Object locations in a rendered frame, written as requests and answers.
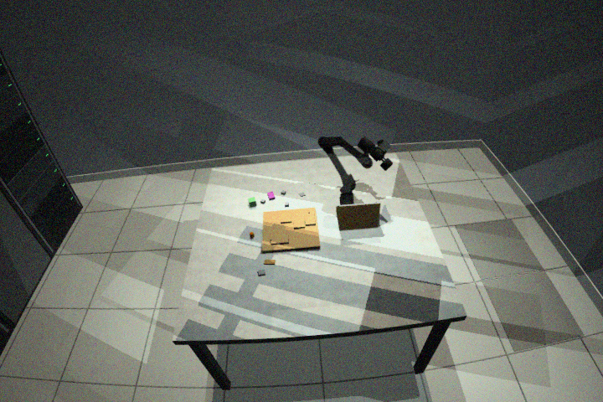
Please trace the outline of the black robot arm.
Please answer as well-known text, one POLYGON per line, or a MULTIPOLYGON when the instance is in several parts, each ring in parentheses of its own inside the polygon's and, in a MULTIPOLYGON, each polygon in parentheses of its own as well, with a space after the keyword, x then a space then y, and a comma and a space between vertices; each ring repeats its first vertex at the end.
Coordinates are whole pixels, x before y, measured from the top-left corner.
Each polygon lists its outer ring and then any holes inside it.
POLYGON ((361 141, 358 143, 358 147, 364 151, 364 154, 359 152, 353 146, 351 146, 348 142, 346 142, 342 137, 320 137, 318 140, 318 145, 322 148, 323 151, 327 153, 327 155, 332 160, 335 168, 338 170, 341 179, 343 181, 343 186, 341 187, 341 197, 340 204, 355 204, 353 197, 353 190, 355 188, 355 180, 353 179, 352 174, 348 174, 341 164, 338 156, 333 151, 332 147, 341 146, 347 152, 349 152, 352 156, 354 156, 359 163, 366 169, 369 169, 373 166, 372 158, 381 160, 385 153, 389 150, 390 144, 384 139, 379 139, 378 147, 373 147, 373 143, 367 138, 363 137, 361 141), (383 151, 383 153, 381 152, 383 151), (370 156, 368 151, 370 151, 370 156))

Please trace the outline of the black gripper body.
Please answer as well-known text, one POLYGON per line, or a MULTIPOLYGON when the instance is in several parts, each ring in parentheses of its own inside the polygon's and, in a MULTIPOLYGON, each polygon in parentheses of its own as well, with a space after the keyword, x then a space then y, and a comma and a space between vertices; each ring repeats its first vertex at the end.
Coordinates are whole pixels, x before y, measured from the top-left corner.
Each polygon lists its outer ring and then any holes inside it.
POLYGON ((388 158, 386 159, 385 157, 383 157, 381 159, 381 161, 383 162, 383 164, 380 166, 384 171, 387 171, 389 169, 389 167, 393 164, 388 158))

